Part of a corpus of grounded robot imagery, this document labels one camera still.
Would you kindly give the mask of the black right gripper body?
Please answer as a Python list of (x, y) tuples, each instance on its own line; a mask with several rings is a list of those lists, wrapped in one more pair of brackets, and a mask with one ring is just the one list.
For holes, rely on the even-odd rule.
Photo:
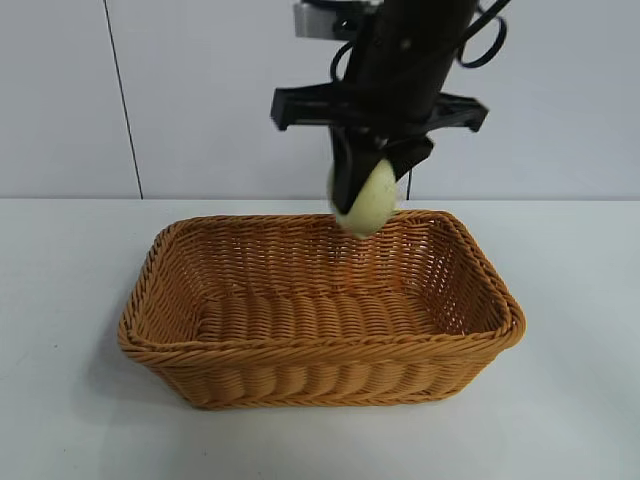
[(478, 1), (298, 1), (296, 34), (341, 47), (327, 83), (275, 90), (271, 119), (291, 126), (361, 130), (378, 145), (439, 128), (480, 128), (487, 110), (442, 87), (453, 64), (468, 69), (467, 42), (487, 24)]

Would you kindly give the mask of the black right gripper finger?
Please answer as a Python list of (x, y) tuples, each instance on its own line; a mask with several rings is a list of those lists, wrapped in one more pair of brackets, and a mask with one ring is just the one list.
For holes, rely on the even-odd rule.
[(361, 130), (331, 130), (333, 153), (329, 197), (339, 213), (348, 213), (365, 182), (383, 159), (376, 138)]
[(385, 158), (390, 162), (396, 180), (426, 160), (434, 147), (428, 137), (411, 137), (388, 143)]

